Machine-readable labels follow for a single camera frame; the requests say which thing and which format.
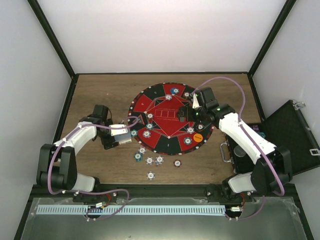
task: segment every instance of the orange button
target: orange button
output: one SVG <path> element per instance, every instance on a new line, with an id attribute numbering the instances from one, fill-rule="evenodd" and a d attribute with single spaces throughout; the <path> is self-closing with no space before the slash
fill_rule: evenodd
<path id="1" fill-rule="evenodd" d="M 197 143 L 200 143 L 202 140 L 204 139 L 204 137 L 199 134 L 199 133 L 196 133 L 194 136 L 193 136 L 193 140 L 195 140 Z"/>

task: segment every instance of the white ventilation grille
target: white ventilation grille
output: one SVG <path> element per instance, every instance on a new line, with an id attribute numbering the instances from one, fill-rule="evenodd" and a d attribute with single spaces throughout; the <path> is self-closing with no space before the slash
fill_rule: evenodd
<path id="1" fill-rule="evenodd" d="M 121 206 L 109 205 L 103 210 L 94 209 L 90 215 L 110 215 Z M 88 211 L 88 205 L 39 205 L 37 215 L 84 215 Z M 224 205 L 127 205 L 118 215 L 202 215 L 224 216 Z"/>

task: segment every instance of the round poker mat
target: round poker mat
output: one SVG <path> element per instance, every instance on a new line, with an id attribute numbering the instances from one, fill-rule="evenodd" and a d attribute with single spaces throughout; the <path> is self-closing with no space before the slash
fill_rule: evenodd
<path id="1" fill-rule="evenodd" d="M 182 106 L 192 106 L 193 87 L 182 83 L 159 83 L 141 91 L 132 101 L 128 115 L 139 122 L 130 128 L 145 148 L 163 155 L 190 153 L 207 142 L 214 126 L 197 121 L 180 122 Z"/>

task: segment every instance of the wooden table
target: wooden table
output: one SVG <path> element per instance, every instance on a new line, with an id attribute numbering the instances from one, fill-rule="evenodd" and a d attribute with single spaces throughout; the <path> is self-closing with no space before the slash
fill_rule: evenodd
<path id="1" fill-rule="evenodd" d="M 174 82 L 197 87 L 205 80 L 216 77 L 212 74 L 82 74 L 79 76 L 68 111 L 62 136 L 67 135 L 78 121 L 92 113 L 96 104 L 106 105 L 112 111 L 113 122 L 120 122 L 128 115 L 132 100 L 145 88 L 158 83 Z M 260 118 L 246 74 L 223 75 L 236 80 L 244 89 L 246 106 L 242 119 L 246 123 L 259 123 Z M 237 112 L 242 104 L 241 92 L 232 82 L 214 80 L 207 84 L 213 89 L 219 103 L 228 103 Z M 136 162 L 134 153 L 140 147 L 132 142 L 104 150 L 99 139 L 88 142 L 76 156 L 79 173 L 98 177 L 108 184 L 220 184 L 233 174 L 231 163 L 222 161 L 220 144 L 225 135 L 215 129 L 209 140 L 199 149 L 176 156 L 164 156 L 164 163 L 147 165 L 145 157 L 157 154 L 147 151 L 141 162 Z M 181 167 L 174 167 L 180 160 Z M 147 173 L 154 172 L 153 180 Z"/>

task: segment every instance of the white wall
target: white wall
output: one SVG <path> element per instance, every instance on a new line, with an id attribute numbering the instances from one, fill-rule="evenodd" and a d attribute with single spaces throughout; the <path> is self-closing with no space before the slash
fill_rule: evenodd
<path id="1" fill-rule="evenodd" d="M 70 78 L 26 0 L 0 2 L 0 238 L 13 239 Z"/>
<path id="2" fill-rule="evenodd" d="M 267 116 L 289 99 L 305 102 L 302 113 L 320 143 L 320 1 L 296 1 L 265 56 L 254 83 Z M 320 168 L 293 178 L 315 239 L 320 239 Z"/>
<path id="3" fill-rule="evenodd" d="M 285 0 L 39 0 L 76 73 L 248 71 Z"/>

